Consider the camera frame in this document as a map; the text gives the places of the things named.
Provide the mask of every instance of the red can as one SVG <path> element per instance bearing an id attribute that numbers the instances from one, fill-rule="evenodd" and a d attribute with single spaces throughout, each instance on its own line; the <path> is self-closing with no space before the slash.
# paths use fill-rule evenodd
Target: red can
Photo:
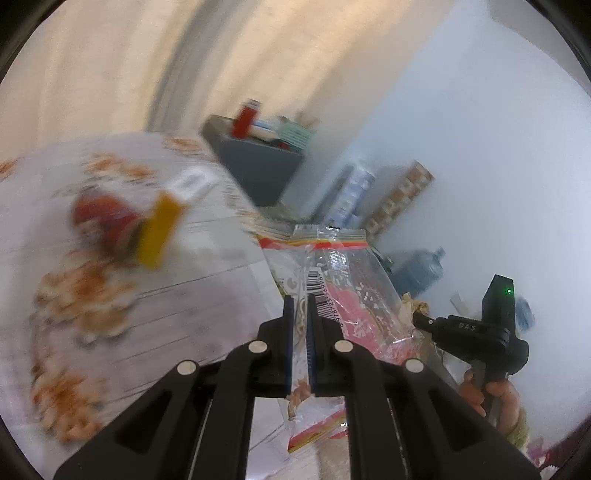
<path id="1" fill-rule="evenodd" d="M 72 207 L 72 223 L 80 236 L 117 258 L 135 251 L 143 221 L 127 202 L 96 186 L 82 189 Z"/>
<path id="2" fill-rule="evenodd" d="M 261 103 L 256 100 L 249 100 L 244 104 L 242 112 L 238 115 L 238 118 L 234 120 L 234 126 L 232 128 L 232 136 L 235 138 L 246 138 L 248 137 L 248 129 L 250 128 L 252 121 L 255 119 L 258 111 L 261 108 Z"/>

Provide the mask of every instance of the silver screw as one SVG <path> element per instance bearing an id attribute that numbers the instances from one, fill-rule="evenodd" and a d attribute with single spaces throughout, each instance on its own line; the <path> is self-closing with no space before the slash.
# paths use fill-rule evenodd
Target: silver screw
<path id="1" fill-rule="evenodd" d="M 197 369 L 197 364 L 191 360 L 185 360 L 177 365 L 177 372 L 181 375 L 190 375 Z"/>
<path id="2" fill-rule="evenodd" d="M 252 353 L 263 353 L 267 351 L 267 344 L 262 340 L 254 340 L 248 344 L 248 349 Z"/>
<path id="3" fill-rule="evenodd" d="M 411 358 L 410 360 L 406 360 L 404 364 L 406 369 L 413 374 L 419 374 L 425 368 L 423 362 L 421 362 L 418 358 Z"/>
<path id="4" fill-rule="evenodd" d="M 340 353 L 349 353 L 353 350 L 353 344 L 348 340 L 339 340 L 335 342 L 335 350 Z"/>

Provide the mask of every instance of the blue water bottle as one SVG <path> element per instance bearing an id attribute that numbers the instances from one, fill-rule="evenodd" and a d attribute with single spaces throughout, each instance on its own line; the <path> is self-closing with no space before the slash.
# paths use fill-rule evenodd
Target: blue water bottle
<path id="1" fill-rule="evenodd" d="M 410 293 L 412 298 L 417 298 L 443 276 L 443 267 L 440 262 L 443 255 L 445 255 L 443 248 L 439 248 L 435 253 L 416 250 L 402 264 L 387 268 L 388 277 L 396 292 L 400 296 Z"/>

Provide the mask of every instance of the yellow object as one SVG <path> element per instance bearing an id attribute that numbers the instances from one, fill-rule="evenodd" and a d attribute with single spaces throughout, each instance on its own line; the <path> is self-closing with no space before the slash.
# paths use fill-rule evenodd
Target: yellow object
<path id="1" fill-rule="evenodd" d="M 140 265 L 150 269 L 160 266 L 164 247 L 186 207 L 166 190 L 160 192 L 139 237 L 137 260 Z"/>

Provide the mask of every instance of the plastic bag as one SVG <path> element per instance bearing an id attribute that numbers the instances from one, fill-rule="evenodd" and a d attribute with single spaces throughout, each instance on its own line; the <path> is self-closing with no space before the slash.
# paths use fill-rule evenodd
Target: plastic bag
<path id="1" fill-rule="evenodd" d="M 267 229 L 259 242 L 280 290 L 297 299 L 294 325 L 292 392 L 282 413 L 292 452 L 320 436 L 346 430 L 342 398 L 310 393 L 306 351 L 307 295 L 316 297 L 319 314 L 339 322 L 343 336 L 377 358 L 400 364 L 418 356 L 422 336 L 396 312 L 400 298 L 365 240 L 363 230 L 297 225 Z"/>

